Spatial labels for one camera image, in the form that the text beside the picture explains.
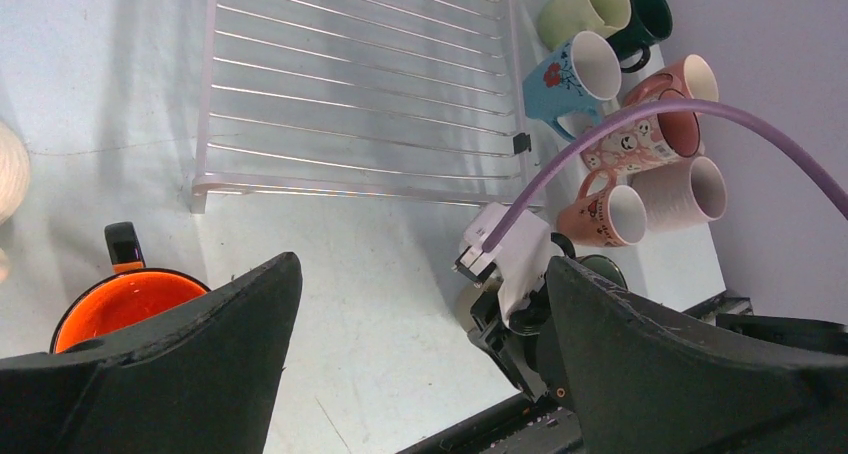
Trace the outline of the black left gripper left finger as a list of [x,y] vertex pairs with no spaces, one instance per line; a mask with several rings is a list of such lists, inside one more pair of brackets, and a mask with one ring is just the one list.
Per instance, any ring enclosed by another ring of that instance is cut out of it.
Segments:
[[285,252],[63,353],[1,362],[5,453],[260,453],[302,292]]

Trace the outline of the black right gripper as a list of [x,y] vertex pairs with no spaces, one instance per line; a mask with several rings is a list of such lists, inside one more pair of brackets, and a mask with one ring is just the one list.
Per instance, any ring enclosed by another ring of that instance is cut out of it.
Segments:
[[507,380],[529,400],[548,397],[573,403],[562,349],[552,317],[547,287],[530,293],[527,308],[517,312],[513,328],[502,319],[497,289],[468,287],[468,338],[486,353]]

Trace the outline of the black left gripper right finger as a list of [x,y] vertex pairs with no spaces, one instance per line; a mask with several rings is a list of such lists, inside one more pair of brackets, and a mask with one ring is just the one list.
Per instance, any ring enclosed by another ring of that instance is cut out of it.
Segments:
[[566,257],[546,280],[590,453],[843,453],[847,360],[722,329]]

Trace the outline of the grey mug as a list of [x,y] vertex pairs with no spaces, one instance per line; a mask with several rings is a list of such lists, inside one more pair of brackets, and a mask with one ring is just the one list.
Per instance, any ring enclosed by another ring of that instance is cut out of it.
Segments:
[[610,258],[599,254],[578,256],[576,254],[576,250],[572,241],[565,235],[558,232],[552,232],[550,234],[550,240],[552,243],[554,243],[557,247],[560,248],[560,250],[566,257],[577,261],[579,264],[595,272],[601,277],[607,279],[608,281],[611,281],[612,283],[618,285],[619,287],[628,289],[628,285],[622,270]]

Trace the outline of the orange mug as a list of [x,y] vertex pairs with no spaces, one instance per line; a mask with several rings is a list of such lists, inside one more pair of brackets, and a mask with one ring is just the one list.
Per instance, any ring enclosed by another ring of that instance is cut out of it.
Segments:
[[104,238],[113,274],[71,303],[52,335],[52,353],[132,326],[210,291],[183,272],[147,266],[131,222],[107,225]]

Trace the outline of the small terracotta cup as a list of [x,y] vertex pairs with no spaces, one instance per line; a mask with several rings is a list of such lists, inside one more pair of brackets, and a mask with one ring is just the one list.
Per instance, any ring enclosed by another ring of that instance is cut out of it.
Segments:
[[595,170],[584,179],[575,201],[560,211],[555,228],[582,246],[632,246],[646,234],[646,207],[613,170]]

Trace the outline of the lilac mug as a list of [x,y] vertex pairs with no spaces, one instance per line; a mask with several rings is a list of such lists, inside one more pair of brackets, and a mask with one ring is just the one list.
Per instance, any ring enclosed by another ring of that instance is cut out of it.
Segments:
[[705,156],[638,173],[630,186],[641,197],[647,228],[669,232],[720,219],[727,209],[727,190],[717,165]]

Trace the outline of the pink ghost pattern mug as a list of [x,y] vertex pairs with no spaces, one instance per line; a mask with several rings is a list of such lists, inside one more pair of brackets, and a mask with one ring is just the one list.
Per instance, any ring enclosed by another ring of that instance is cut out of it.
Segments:
[[668,112],[616,129],[584,150],[580,158],[591,171],[610,169],[625,176],[691,158],[700,142],[694,112]]

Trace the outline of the light blue dotted mug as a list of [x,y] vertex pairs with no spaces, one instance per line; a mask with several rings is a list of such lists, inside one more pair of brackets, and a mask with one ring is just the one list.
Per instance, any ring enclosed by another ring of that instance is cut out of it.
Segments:
[[621,84],[619,62],[607,40],[595,32],[581,31],[525,77],[524,112],[572,142],[576,136],[559,119],[582,113],[598,125],[603,118],[601,105],[619,94]]

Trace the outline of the cream mug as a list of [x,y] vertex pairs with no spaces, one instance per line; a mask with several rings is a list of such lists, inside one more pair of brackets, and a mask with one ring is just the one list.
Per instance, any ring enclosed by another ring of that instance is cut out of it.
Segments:
[[31,180],[27,149],[19,136],[1,123],[1,224],[20,207]]

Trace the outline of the salmon pink mug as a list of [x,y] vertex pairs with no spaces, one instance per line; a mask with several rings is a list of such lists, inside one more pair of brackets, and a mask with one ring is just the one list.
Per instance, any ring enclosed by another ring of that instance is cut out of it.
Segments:
[[624,96],[622,106],[636,104],[650,93],[667,88],[680,91],[687,98],[719,101],[719,89],[713,70],[702,56],[689,54],[639,82]]

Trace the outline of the light green mug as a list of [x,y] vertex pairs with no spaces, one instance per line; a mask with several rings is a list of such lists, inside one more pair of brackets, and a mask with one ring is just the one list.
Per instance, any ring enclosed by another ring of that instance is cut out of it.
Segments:
[[606,39],[630,22],[630,0],[549,0],[536,19],[542,44],[554,50],[581,31]]

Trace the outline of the dark teal mug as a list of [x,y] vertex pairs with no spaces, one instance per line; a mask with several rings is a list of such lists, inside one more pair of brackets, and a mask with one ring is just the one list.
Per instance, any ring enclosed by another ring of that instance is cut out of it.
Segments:
[[667,0],[630,0],[631,18],[627,26],[607,39],[619,62],[639,54],[639,59],[625,74],[635,73],[650,61],[650,48],[668,39],[673,30],[673,18]]

